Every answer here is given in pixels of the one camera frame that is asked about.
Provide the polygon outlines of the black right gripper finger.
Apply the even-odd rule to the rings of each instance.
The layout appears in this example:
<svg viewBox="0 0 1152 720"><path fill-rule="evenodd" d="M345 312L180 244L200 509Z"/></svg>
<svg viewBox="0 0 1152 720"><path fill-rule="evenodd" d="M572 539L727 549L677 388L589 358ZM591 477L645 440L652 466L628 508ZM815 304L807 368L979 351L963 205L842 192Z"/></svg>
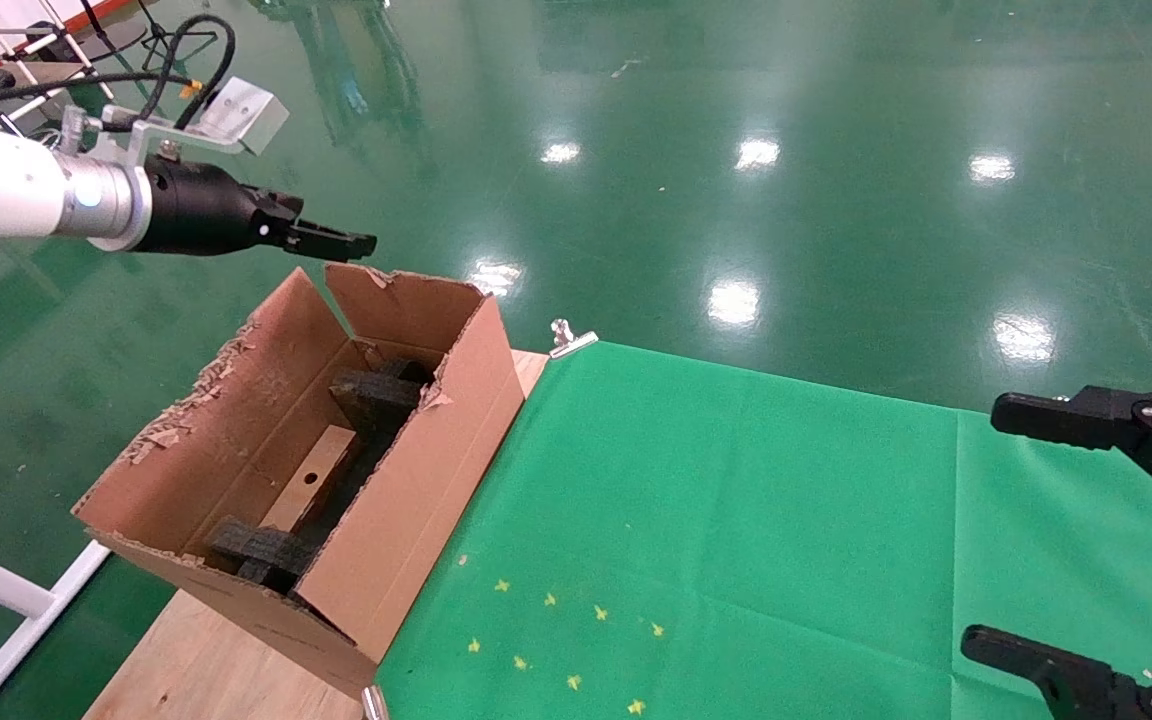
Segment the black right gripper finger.
<svg viewBox="0 0 1152 720"><path fill-rule="evenodd" d="M1152 391L1087 386L1070 397L1005 393L991 410L998 432L1087 450L1120 450L1152 478Z"/></svg>
<svg viewBox="0 0 1152 720"><path fill-rule="evenodd" d="M992 626L968 626L961 652L973 662L1028 680L1053 719L1152 719L1152 685L1087 655Z"/></svg>

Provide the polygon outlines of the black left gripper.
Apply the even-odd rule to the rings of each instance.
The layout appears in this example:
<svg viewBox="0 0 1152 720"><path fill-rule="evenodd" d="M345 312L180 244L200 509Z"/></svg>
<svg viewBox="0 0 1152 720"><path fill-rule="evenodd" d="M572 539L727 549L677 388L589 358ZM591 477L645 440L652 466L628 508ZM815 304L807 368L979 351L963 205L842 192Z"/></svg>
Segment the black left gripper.
<svg viewBox="0 0 1152 720"><path fill-rule="evenodd" d="M253 247L329 263L370 258L376 234L338 232L298 218L305 200L270 188L242 184L215 165L147 158L150 219L137 252L210 258Z"/></svg>

